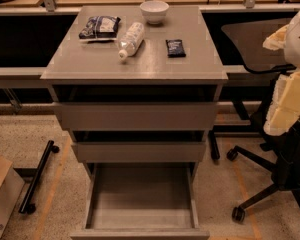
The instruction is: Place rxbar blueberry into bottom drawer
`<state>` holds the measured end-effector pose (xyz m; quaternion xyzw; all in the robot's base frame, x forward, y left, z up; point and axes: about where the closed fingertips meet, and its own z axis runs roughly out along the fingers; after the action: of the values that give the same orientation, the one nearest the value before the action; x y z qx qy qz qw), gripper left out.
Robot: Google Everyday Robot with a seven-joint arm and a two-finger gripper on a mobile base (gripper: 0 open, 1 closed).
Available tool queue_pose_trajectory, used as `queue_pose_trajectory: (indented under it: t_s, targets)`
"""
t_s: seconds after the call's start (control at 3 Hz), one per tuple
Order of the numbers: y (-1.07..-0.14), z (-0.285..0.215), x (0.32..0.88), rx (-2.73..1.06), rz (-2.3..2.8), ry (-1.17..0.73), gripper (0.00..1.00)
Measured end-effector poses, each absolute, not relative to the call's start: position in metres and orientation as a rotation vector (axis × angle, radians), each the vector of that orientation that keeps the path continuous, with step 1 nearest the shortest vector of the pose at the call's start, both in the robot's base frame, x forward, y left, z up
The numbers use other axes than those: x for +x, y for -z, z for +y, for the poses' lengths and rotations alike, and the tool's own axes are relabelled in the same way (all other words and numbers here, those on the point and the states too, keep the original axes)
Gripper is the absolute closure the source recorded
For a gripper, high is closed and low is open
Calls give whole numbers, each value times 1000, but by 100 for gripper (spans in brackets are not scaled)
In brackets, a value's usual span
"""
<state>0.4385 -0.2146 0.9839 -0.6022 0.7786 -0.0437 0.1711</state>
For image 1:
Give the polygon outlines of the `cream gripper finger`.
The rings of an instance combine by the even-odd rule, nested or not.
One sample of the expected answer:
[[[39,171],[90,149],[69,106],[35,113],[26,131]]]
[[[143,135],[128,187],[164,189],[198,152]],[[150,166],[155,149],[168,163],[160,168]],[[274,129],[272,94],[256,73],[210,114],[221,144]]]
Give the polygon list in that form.
[[[276,81],[263,129],[266,134],[286,133],[300,117],[300,70]]]
[[[284,49],[286,45],[287,29],[288,26],[285,25],[268,36],[263,42],[263,47],[272,51]]]

